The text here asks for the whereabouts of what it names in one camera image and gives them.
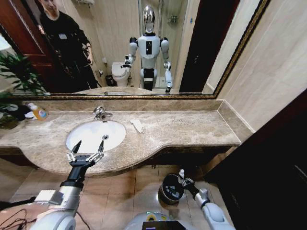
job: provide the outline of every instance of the mirror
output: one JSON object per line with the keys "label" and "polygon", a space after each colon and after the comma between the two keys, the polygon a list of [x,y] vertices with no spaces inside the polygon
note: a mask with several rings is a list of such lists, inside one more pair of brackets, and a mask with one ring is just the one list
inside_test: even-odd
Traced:
{"label": "mirror", "polygon": [[29,83],[4,66],[0,91],[216,97],[258,3],[10,1],[0,16],[2,66],[14,59],[16,67],[22,59]]}

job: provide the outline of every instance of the faucet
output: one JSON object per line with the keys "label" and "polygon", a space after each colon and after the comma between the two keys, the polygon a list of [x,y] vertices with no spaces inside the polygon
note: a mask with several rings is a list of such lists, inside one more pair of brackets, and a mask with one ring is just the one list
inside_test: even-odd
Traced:
{"label": "faucet", "polygon": [[94,119],[99,120],[103,119],[104,117],[111,117],[113,114],[107,113],[102,106],[98,106],[94,109],[93,114],[95,115]]}

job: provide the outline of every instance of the sink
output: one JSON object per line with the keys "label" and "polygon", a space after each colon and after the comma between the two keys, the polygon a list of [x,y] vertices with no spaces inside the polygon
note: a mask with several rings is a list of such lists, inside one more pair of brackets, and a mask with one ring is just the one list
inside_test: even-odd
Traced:
{"label": "sink", "polygon": [[115,121],[92,121],[73,129],[67,139],[66,146],[72,148],[82,140],[78,153],[96,153],[104,140],[104,151],[118,146],[125,138],[125,127]]}

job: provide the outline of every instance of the person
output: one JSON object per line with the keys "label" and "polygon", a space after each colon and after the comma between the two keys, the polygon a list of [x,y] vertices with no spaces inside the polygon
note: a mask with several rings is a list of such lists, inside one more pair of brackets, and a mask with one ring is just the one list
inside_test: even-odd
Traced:
{"label": "person", "polygon": [[93,64],[92,46],[83,30],[70,16],[59,11],[55,0],[39,2],[45,12],[40,16],[42,27],[39,26],[39,30],[47,36],[66,72],[73,78],[74,91],[97,88],[97,80],[90,67]]}

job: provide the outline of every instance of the toilet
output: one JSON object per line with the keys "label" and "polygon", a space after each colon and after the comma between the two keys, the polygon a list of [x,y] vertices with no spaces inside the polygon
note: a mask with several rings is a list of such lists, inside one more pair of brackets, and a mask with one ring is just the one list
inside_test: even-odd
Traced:
{"label": "toilet", "polygon": [[121,68],[124,62],[113,62],[112,77],[116,81],[117,86],[127,86],[130,68]]}

